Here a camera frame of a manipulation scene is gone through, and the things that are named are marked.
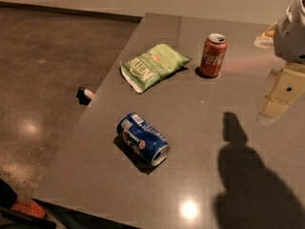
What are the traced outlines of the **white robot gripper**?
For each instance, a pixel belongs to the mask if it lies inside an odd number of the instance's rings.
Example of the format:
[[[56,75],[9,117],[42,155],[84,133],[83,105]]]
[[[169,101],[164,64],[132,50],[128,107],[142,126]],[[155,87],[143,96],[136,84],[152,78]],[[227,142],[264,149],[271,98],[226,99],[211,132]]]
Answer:
[[[267,76],[258,122],[268,126],[305,93],[305,0],[294,0],[254,45],[262,49],[274,46],[274,54],[287,61],[282,69],[272,69]]]

